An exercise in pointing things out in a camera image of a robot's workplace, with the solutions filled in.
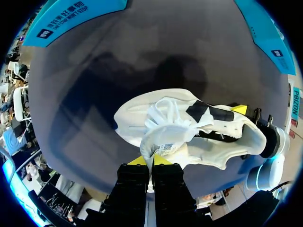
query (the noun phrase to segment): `qr code label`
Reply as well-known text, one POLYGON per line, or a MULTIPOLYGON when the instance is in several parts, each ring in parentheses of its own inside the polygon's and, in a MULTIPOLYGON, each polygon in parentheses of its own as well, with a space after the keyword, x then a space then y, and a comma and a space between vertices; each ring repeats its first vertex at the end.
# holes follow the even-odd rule
POLYGON ((172 143, 164 145, 164 150, 170 150, 171 148, 172 148, 172 143))

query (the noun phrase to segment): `white chair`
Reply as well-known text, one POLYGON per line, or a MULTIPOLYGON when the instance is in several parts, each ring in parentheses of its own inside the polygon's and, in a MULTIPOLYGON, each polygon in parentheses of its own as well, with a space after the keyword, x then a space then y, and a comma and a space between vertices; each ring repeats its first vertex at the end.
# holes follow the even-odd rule
POLYGON ((78 218, 85 220, 88 216, 86 209, 92 209, 99 212, 100 206, 101 206, 101 202, 94 199, 90 199, 82 207, 80 213, 78 214, 78 218))
POLYGON ((11 83, 14 81, 13 79, 13 73, 18 76, 21 80, 23 80, 24 82, 26 82, 26 80, 20 76, 19 74, 19 63, 16 61, 10 61, 9 65, 8 65, 8 70, 10 70, 10 81, 11 83))
POLYGON ((25 89, 27 89, 28 86, 24 87, 18 87, 14 91, 14 111, 15 111, 15 118, 17 121, 22 122, 26 121, 26 129, 24 130, 22 136, 18 137, 19 141, 22 141, 23 136, 25 132, 28 130, 30 124, 32 123, 32 118, 30 117, 30 112, 25 111, 23 109, 23 104, 22 104, 22 96, 24 94, 25 89))

